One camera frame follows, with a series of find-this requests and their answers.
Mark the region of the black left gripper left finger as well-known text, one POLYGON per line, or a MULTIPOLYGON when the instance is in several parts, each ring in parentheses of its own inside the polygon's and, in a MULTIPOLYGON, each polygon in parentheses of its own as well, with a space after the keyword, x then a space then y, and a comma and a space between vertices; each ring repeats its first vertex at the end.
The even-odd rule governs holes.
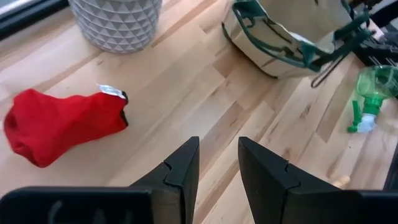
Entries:
POLYGON ((200 140, 193 136, 130 185, 146 195, 139 223, 192 223, 197 198, 200 140))

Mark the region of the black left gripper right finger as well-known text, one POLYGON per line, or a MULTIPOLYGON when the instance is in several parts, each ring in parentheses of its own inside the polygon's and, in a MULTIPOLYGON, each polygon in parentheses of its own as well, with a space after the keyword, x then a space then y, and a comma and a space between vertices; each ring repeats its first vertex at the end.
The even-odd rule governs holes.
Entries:
POLYGON ((359 193, 341 190, 247 137, 239 138, 238 160, 256 223, 361 223, 359 193))

